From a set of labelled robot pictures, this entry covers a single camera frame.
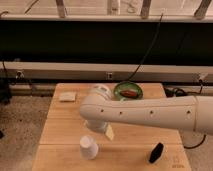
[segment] white cup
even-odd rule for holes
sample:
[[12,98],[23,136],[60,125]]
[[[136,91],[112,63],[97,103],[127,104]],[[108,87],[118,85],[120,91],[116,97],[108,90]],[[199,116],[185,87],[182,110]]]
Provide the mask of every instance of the white cup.
[[89,136],[83,136],[80,140],[81,156],[87,160],[94,159],[98,154],[98,145],[95,140]]

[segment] wooden tabletop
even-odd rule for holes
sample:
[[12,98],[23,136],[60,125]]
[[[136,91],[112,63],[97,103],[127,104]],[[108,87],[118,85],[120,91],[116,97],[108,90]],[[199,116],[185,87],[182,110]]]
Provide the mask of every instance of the wooden tabletop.
[[[115,84],[108,84],[113,89]],[[92,84],[58,84],[40,139],[33,171],[129,171],[191,170],[177,130],[113,123],[113,141],[84,126],[79,115],[82,99]],[[140,84],[144,99],[165,98],[161,84]],[[62,92],[77,92],[75,102],[59,102]],[[79,141],[91,135],[99,145],[98,156],[85,160],[80,155]],[[150,152],[157,143],[164,144],[162,157],[150,164]]]

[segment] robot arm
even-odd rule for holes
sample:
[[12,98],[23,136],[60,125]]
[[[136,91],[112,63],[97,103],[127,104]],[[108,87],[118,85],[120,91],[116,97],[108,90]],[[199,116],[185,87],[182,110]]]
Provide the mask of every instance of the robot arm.
[[107,122],[183,129],[213,135],[213,97],[187,96],[113,101],[110,89],[95,85],[80,107],[87,127],[104,132]]

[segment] food item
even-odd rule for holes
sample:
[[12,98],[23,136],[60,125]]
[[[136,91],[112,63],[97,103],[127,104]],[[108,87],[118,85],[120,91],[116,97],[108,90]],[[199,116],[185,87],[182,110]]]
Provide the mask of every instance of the food item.
[[120,95],[132,99],[136,99],[138,97],[138,93],[134,90],[122,90],[120,91]]

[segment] white sponge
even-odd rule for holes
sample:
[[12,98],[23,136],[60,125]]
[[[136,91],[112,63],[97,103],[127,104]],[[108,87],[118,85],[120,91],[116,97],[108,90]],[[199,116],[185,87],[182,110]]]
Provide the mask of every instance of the white sponge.
[[60,102],[74,102],[76,99],[76,92],[63,92],[59,96]]

